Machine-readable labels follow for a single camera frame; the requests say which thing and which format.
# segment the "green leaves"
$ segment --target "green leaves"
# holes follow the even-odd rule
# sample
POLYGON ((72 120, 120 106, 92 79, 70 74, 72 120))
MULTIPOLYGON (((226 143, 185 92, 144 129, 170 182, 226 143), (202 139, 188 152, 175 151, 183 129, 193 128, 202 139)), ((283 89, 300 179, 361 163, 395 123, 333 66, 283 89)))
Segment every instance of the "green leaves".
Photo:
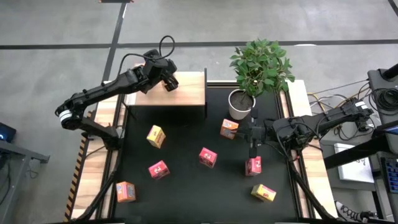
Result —
POLYGON ((265 91, 287 91, 286 80, 295 81, 289 70, 290 60, 285 58, 286 50, 277 41, 257 39, 247 42, 245 47, 235 47, 234 52, 229 66, 238 74, 239 88, 250 96, 257 97, 265 91))

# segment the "concrete floor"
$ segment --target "concrete floor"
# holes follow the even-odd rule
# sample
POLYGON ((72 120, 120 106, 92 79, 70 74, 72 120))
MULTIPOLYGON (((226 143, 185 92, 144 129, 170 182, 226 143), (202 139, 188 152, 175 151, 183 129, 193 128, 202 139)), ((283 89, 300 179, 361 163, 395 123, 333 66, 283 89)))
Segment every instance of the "concrete floor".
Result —
MULTIPOLYGON (((110 44, 120 4, 95 0, 1 0, 0 45, 110 44)), ((272 40, 376 40, 398 38, 398 17, 387 0, 146 0, 128 4, 119 43, 272 40)), ((366 79, 370 69, 398 62, 398 44, 285 46, 293 73, 307 91, 366 79)), ((121 57, 148 49, 117 49, 121 57)), ((208 68, 209 80, 232 80, 233 47, 177 48, 170 57, 180 71, 208 68)), ((33 166, 14 214, 15 223, 63 220, 80 133, 61 128, 53 114, 72 93, 98 85, 109 49, 0 50, 0 121, 18 130, 17 145, 50 154, 33 166)), ((124 68, 142 62, 129 58, 124 68)), ((325 92, 350 96, 363 84, 325 92)), ((333 189, 335 199, 357 210, 372 209, 369 192, 333 189)))

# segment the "shoe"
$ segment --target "shoe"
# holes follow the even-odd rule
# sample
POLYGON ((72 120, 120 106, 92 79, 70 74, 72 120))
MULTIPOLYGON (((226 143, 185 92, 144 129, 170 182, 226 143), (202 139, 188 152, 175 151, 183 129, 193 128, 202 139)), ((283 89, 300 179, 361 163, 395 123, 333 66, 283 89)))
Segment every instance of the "shoe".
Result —
POLYGON ((342 203, 335 201, 336 209, 339 217, 344 218, 346 221, 362 222, 360 213, 354 212, 342 203))

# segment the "yellow and black tape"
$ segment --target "yellow and black tape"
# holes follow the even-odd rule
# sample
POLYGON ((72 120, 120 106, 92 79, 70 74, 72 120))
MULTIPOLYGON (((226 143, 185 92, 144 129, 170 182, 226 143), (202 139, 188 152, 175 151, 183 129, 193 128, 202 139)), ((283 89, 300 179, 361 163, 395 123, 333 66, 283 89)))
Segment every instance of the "yellow and black tape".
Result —
MULTIPOLYGON (((91 118, 92 112, 88 112, 87 118, 91 118)), ((73 206, 76 200, 76 193, 78 190, 78 184, 81 177, 81 170, 83 169, 83 161, 85 151, 87 151, 88 147, 88 140, 86 138, 82 138, 80 141, 79 153, 76 160, 75 171, 73 172, 72 183, 70 184, 70 190, 67 200, 67 209, 65 211, 65 218, 63 219, 64 222, 67 222, 71 219, 73 206)))

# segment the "plant pot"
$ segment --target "plant pot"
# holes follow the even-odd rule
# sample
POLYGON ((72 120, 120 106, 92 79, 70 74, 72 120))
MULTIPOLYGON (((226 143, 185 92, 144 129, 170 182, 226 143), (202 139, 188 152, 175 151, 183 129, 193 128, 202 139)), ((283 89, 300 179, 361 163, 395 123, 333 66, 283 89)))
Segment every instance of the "plant pot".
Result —
POLYGON ((253 105, 248 109, 248 110, 238 110, 231 104, 231 96, 232 94, 236 93, 237 91, 243 91, 243 90, 234 90, 229 94, 228 97, 228 103, 229 103, 229 114, 233 119, 240 120, 246 117, 249 112, 251 111, 251 108, 253 108, 256 105, 256 99, 253 97, 253 105))

